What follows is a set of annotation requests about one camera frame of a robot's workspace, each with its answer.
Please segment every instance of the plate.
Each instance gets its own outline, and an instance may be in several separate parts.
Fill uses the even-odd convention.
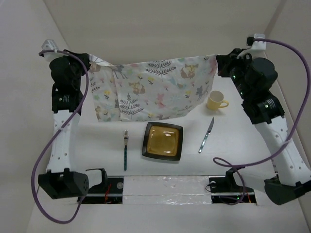
[[[183,133],[183,127],[178,125],[148,122],[142,145],[142,155],[153,159],[179,161]]]

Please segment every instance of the red wire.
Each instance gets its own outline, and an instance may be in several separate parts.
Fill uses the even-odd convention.
[[[109,192],[110,192],[110,188],[111,188],[111,184],[108,186],[108,190],[105,192],[105,201],[104,201],[104,203],[106,203],[106,201],[108,200],[107,195],[108,195]]]
[[[252,203],[247,191],[246,191],[246,195],[247,195],[247,197],[248,197],[248,202],[249,202],[249,203]]]

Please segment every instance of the black plate rim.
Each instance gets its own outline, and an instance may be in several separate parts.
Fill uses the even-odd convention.
[[[158,155],[158,154],[152,154],[147,152],[147,143],[149,138],[149,131],[152,126],[161,126],[161,127],[167,127],[167,128],[173,128],[177,129],[179,132],[178,137],[178,148],[175,156],[165,156],[165,155]],[[160,123],[160,122],[148,122],[145,135],[144,135],[144,141],[142,144],[142,156],[153,158],[153,159],[162,159],[162,160],[170,160],[170,161],[179,161],[181,157],[181,150],[183,145],[183,136],[184,136],[184,129],[183,127],[179,125],[173,125],[168,123]]]

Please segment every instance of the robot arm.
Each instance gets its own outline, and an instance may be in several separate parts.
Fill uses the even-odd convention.
[[[58,47],[54,41],[46,40],[42,49],[57,50]],[[89,69],[88,54],[73,54]],[[75,136],[81,111],[61,128],[81,102],[83,95],[80,84],[84,71],[77,61],[68,56],[54,52],[43,56],[50,61],[51,76],[55,82],[52,88],[54,134],[60,129],[62,131],[52,143],[46,174],[39,175],[38,183],[52,199],[82,197],[92,186],[105,186],[107,183],[107,174],[103,168],[80,173],[74,162]]]
[[[269,91],[277,78],[274,65],[265,58],[253,59],[251,52],[252,49],[234,49],[228,55],[217,56],[219,75],[232,79],[243,99],[245,113],[261,134],[270,153],[276,153],[287,144],[285,149],[271,160],[275,168],[275,177],[244,171],[244,166],[259,163],[244,165],[239,170],[245,186],[265,192],[272,202],[281,205],[311,191],[311,171],[303,162],[294,142],[287,141],[288,129],[284,110],[279,100]],[[226,177],[234,183],[233,186],[242,186],[237,173],[232,170]]]

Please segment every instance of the fork handle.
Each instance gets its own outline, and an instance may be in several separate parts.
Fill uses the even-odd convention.
[[[127,170],[127,146],[124,146],[124,171]]]

